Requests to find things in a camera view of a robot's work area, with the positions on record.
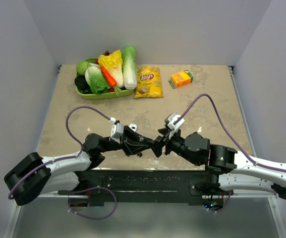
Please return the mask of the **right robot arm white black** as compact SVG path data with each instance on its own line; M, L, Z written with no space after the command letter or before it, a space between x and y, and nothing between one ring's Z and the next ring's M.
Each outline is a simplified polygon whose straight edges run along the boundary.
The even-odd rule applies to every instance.
M233 148L212 144L197 132L172 137L167 128L159 129L160 136L151 143L154 154L175 152L188 162L205 165L208 180L198 182L195 188L202 194L215 195L223 191L260 190L286 200L286 163L276 163L255 157L246 157Z

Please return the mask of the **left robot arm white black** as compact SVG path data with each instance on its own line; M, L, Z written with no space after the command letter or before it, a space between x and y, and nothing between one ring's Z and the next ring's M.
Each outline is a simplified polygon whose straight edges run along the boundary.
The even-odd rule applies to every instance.
M103 153L121 150L131 156L151 149L153 143L153 139L136 133L130 127L115 124L108 137L88 134L78 152L56 157L30 153L4 177L9 189L8 198L22 206L41 194L53 191L67 190L83 194L87 182L79 178L77 172L98 167L105 159Z

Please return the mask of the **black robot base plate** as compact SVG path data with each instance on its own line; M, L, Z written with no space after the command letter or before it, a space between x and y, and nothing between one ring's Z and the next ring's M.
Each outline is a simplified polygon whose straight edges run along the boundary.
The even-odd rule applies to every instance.
M87 195L90 206L118 203L185 203L202 205L203 196L233 195L218 177L197 170L91 170L77 172L79 185L59 195Z

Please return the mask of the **white earbud charging case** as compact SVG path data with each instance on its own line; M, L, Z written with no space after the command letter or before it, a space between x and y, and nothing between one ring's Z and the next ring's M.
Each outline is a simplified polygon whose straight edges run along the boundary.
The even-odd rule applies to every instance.
M130 124L129 127L133 130L136 131L137 130L137 125L136 124Z

